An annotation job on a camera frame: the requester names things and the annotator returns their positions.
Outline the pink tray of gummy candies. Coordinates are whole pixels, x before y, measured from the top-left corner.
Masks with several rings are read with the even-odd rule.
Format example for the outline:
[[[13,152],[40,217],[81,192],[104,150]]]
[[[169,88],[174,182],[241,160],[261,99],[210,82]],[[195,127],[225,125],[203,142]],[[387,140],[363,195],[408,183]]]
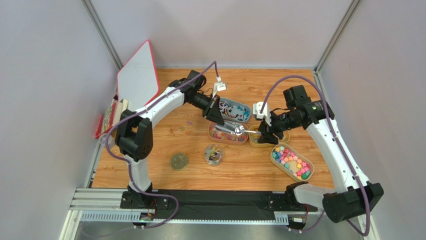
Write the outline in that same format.
[[[207,133],[212,142],[229,145],[244,145],[249,138],[247,133],[238,136],[222,132],[216,128],[216,123],[214,122],[209,124]]]

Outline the silver metal scoop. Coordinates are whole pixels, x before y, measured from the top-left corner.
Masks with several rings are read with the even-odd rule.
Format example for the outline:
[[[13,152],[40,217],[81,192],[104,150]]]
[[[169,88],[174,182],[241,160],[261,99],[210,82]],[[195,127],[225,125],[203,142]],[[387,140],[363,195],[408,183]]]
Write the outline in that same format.
[[[243,125],[238,122],[225,121],[224,124],[217,123],[215,125],[215,128],[218,131],[234,136],[242,136],[244,134],[261,135],[260,131],[247,130]]]

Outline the clear plastic jar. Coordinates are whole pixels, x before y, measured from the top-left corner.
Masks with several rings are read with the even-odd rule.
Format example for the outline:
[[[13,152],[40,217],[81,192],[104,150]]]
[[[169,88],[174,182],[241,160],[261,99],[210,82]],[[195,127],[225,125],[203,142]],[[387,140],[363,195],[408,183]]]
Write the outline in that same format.
[[[209,166],[220,165],[223,156],[223,149],[217,144],[210,144],[204,150],[204,159]]]

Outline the beige tray of star candies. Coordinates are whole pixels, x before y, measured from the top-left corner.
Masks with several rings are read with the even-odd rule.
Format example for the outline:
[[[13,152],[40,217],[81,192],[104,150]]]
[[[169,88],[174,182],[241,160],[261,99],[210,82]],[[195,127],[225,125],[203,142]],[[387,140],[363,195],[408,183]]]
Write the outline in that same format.
[[[297,182],[307,182],[315,172],[314,164],[286,143],[275,145],[270,161]]]

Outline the gold metal jar lid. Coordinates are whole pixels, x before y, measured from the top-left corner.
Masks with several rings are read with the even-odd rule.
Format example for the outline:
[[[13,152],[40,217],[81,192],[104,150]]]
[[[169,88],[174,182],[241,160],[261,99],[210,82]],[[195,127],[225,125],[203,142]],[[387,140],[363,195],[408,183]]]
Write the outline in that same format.
[[[169,165],[174,171],[182,171],[188,164],[189,159],[184,153],[174,154],[169,161]]]

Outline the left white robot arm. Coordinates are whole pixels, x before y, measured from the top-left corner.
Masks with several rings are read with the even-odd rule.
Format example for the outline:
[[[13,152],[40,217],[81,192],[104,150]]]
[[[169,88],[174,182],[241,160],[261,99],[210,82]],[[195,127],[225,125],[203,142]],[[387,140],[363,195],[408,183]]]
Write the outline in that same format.
[[[147,158],[154,146],[155,126],[173,110],[188,103],[200,109],[204,119],[224,124],[218,92],[226,90],[227,86],[217,76],[212,93],[206,95],[201,90],[206,82],[202,73],[191,70],[188,77],[172,81],[153,102],[137,111],[125,110],[122,113],[115,144],[128,165],[129,194],[142,200],[154,197]]]

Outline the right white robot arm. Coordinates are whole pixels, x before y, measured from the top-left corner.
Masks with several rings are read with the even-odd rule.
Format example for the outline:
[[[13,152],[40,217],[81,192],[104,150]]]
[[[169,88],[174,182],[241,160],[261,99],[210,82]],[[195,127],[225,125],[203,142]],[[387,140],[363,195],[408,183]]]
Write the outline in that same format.
[[[329,104],[323,98],[311,100],[302,85],[285,90],[283,95],[288,110],[281,114],[274,113],[266,101],[253,104],[252,114],[260,121],[259,141],[277,145],[284,131],[303,128],[319,148],[334,184],[333,189],[305,182],[289,186],[295,201],[324,210],[334,223],[362,215],[369,218],[384,189],[380,183],[372,183],[356,163]]]

